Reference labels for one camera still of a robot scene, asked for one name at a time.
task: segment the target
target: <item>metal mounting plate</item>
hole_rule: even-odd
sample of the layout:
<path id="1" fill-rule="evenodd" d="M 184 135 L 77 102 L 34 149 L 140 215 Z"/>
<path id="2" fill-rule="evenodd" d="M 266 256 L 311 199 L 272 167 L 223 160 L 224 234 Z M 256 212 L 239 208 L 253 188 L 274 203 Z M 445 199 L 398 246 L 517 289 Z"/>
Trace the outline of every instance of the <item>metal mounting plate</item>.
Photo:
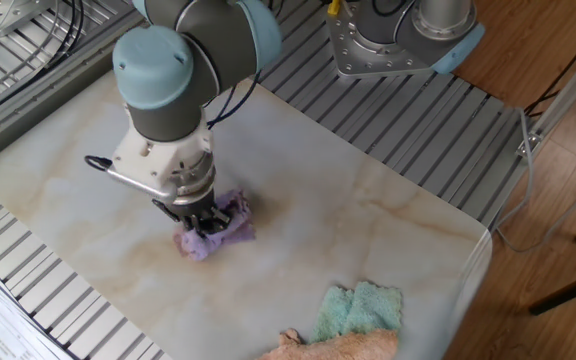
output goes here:
<path id="1" fill-rule="evenodd" d="M 13 0 L 0 0 L 0 21 L 4 20 L 6 11 Z M 0 37 L 5 36 L 36 15 L 55 5 L 54 0 L 16 0 L 10 13 L 0 26 Z"/>
<path id="2" fill-rule="evenodd" d="M 355 11 L 356 5 L 347 10 L 342 7 L 337 16 L 326 17 L 340 74 L 362 78 L 432 73 L 428 65 L 397 44 L 376 44 L 361 36 L 353 21 Z"/>

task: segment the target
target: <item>white marble tabletop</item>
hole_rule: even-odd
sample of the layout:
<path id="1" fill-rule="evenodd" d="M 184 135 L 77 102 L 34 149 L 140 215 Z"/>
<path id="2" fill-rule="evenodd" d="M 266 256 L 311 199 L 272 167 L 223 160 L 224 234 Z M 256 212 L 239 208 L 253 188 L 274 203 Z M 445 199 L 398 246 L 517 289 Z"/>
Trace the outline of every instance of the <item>white marble tabletop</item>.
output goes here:
<path id="1" fill-rule="evenodd" d="M 396 359 L 441 358 L 490 258 L 483 225 L 258 87 L 215 127 L 216 189 L 245 190 L 257 240 L 191 262 L 147 196 L 83 161 L 126 129 L 108 73 L 0 153 L 0 202 L 174 359 L 308 338 L 326 290 L 361 280 L 403 291 Z"/>

